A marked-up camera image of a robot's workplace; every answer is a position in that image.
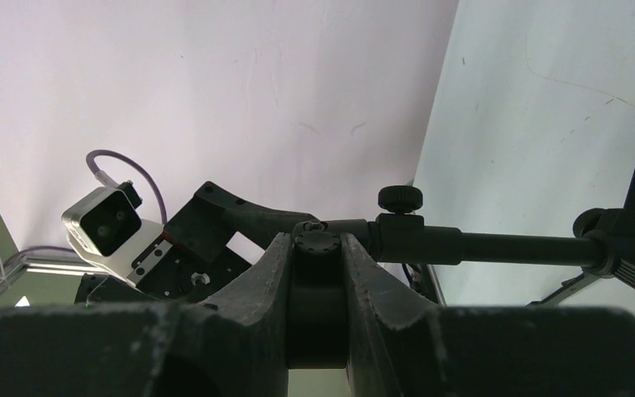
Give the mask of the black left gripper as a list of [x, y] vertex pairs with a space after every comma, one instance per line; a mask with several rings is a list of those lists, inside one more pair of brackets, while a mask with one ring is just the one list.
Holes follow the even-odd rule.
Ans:
[[236, 233], [265, 249], [277, 234], [314, 218], [257, 205], [207, 181], [165, 224], [164, 233], [140, 230], [109, 256], [77, 239], [74, 251], [144, 298], [198, 302], [250, 269], [250, 262], [227, 248]]

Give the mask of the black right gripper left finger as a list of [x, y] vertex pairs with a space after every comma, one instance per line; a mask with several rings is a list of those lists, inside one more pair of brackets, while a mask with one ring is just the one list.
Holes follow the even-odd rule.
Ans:
[[197, 304], [0, 309], [0, 396], [285, 396], [291, 251]]

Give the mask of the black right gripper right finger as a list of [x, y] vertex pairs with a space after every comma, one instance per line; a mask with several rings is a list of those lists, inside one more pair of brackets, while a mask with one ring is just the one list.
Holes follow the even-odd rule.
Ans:
[[635, 396], [635, 317], [440, 307], [341, 238], [355, 396]]

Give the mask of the black shock-mount tripod stand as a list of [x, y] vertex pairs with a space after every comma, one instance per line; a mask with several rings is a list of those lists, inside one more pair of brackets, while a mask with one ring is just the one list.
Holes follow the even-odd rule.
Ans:
[[622, 208], [591, 208], [573, 223], [572, 238], [464, 233], [452, 227], [429, 227], [414, 210], [423, 205], [419, 189], [404, 185], [381, 189], [375, 221], [313, 219], [300, 223], [296, 245], [310, 249], [315, 237], [350, 233], [377, 261], [404, 265], [458, 265], [463, 261], [570, 265], [580, 275], [532, 306], [553, 306], [602, 278], [635, 290], [635, 167]]

